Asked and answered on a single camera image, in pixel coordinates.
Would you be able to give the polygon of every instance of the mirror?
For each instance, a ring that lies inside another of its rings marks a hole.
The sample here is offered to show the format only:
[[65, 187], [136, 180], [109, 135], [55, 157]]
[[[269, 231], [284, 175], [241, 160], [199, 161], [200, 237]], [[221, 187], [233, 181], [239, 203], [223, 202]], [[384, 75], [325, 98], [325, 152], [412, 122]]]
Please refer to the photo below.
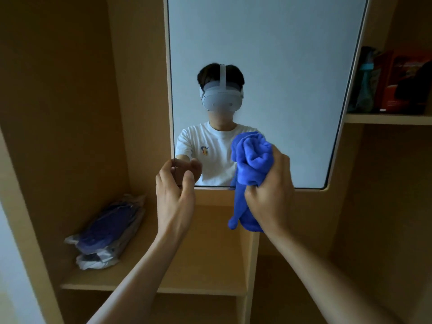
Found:
[[176, 176], [233, 186], [231, 143], [259, 132], [325, 188], [367, 1], [167, 0]]

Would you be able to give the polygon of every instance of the right forearm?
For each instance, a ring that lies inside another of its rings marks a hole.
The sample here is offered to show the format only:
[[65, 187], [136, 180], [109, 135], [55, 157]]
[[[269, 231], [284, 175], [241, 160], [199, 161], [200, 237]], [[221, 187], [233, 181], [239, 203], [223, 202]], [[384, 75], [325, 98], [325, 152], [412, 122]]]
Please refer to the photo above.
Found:
[[392, 315], [370, 301], [335, 266], [315, 255], [287, 231], [269, 234], [330, 324], [394, 324]]

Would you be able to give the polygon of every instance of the white vr headset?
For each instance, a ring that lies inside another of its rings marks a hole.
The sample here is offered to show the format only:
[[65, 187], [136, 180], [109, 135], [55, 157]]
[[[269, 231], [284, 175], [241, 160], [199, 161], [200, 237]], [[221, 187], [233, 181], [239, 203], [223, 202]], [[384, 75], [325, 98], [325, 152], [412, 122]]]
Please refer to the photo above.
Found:
[[226, 81], [226, 66], [219, 65], [219, 81], [211, 81], [200, 87], [202, 105], [208, 111], [237, 111], [243, 102], [243, 88]]

